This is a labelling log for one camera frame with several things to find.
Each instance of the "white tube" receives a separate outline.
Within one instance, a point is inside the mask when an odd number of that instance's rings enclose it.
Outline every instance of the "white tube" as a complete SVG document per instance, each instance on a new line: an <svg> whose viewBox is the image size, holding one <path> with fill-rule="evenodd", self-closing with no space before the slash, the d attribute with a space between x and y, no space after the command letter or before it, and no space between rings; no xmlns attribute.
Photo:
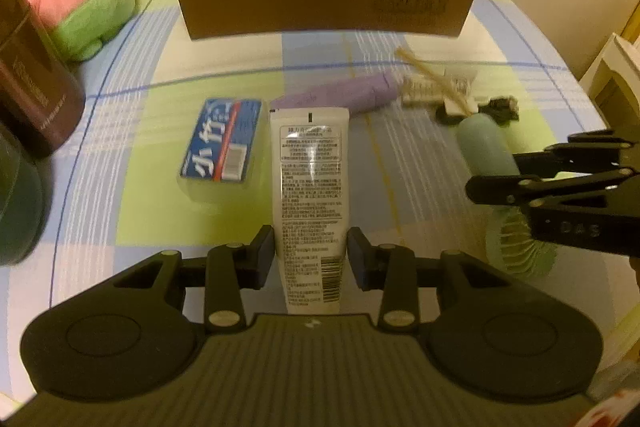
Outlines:
<svg viewBox="0 0 640 427"><path fill-rule="evenodd" d="M273 228L287 311L340 311L349 223L349 111L272 110Z"/></svg>

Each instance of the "brown bottle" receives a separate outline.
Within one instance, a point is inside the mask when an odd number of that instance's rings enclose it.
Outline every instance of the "brown bottle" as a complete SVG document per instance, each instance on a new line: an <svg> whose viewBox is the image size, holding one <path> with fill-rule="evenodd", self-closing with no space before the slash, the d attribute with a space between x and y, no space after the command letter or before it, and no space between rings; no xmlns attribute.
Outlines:
<svg viewBox="0 0 640 427"><path fill-rule="evenodd" d="M83 109L84 90L27 0L0 0L0 120L38 158L71 136Z"/></svg>

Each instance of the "wooden stick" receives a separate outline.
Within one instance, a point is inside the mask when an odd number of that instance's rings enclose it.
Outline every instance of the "wooden stick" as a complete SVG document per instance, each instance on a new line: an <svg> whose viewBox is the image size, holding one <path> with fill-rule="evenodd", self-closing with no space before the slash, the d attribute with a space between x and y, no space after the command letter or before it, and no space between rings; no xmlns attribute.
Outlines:
<svg viewBox="0 0 640 427"><path fill-rule="evenodd" d="M408 52L404 48L396 49L396 55L399 58L402 58L402 60L405 60L409 64L411 64L424 77L435 80L440 86L440 89L442 90L444 95L457 103L465 116L471 116L473 114L469 109L469 106L466 104L466 100L462 97L462 95L460 95L459 92L457 92L457 90L455 90L451 86L451 83L446 76L442 76L441 74L438 74L435 71L431 70L430 67L428 67L426 64L423 64L414 56L414 54Z"/></svg>

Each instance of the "yellow line on tablecloth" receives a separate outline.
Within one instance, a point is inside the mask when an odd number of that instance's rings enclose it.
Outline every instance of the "yellow line on tablecloth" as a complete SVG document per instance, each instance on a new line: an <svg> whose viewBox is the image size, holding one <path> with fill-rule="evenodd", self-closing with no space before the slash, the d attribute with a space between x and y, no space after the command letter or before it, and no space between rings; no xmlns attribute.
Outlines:
<svg viewBox="0 0 640 427"><path fill-rule="evenodd" d="M353 55L351 54L351 47L344 37L344 33L341 34L342 44L344 46L345 53L347 55L347 63L349 64L349 72L351 74L351 78L356 77L356 71L353 67ZM398 237L400 238L400 245L405 247L406 241L404 240L404 236L402 235L402 225L400 223L400 213L398 212L398 205L396 203L396 195L394 193L393 187L391 186L391 178L389 174L386 172L385 165L382 161L382 152L380 151L380 145L376 140L376 134L373 131L373 125L371 123L371 118L367 113L364 114L364 121L367 124L367 132L369 133L369 137L371 139L371 146L373 149L373 155L376 157L376 163L378 163L378 168L380 169L380 174L382 175L382 184L385 185L386 197L389 202L389 210L391 211L391 219L393 219L394 226L396 227L396 232Z"/></svg>

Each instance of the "blue and white package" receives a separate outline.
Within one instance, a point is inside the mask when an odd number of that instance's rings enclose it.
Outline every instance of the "blue and white package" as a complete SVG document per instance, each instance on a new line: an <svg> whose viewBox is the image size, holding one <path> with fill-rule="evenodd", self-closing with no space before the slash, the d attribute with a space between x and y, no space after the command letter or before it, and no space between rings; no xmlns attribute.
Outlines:
<svg viewBox="0 0 640 427"><path fill-rule="evenodd" d="M243 181L260 106L260 100L206 100L193 130L180 176L199 180Z"/></svg>

